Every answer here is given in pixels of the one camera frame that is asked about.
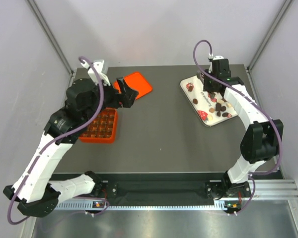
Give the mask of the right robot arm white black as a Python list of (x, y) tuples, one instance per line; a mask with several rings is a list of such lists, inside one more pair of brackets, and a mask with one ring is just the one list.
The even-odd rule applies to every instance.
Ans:
[(245, 127), (240, 157), (224, 173), (219, 190), (210, 191), (210, 195), (221, 199), (242, 192), (249, 177), (261, 165), (280, 154), (284, 126), (279, 119), (273, 120), (264, 114), (248, 94), (242, 80), (231, 76), (228, 59), (210, 56), (209, 61), (209, 70), (198, 74), (204, 91), (220, 93), (232, 105)]

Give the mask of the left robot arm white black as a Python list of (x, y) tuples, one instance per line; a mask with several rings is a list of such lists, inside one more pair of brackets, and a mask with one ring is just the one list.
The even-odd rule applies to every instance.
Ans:
[(17, 208), (23, 215), (43, 218), (66, 200), (80, 195), (96, 197), (102, 193), (102, 182), (92, 171), (64, 181), (52, 181), (51, 176), (95, 116), (106, 108), (133, 105), (138, 92), (123, 78), (118, 78), (117, 83), (119, 89), (83, 78), (66, 90), (65, 105), (51, 115), (25, 172), (15, 184), (3, 189), (10, 201), (18, 202)]

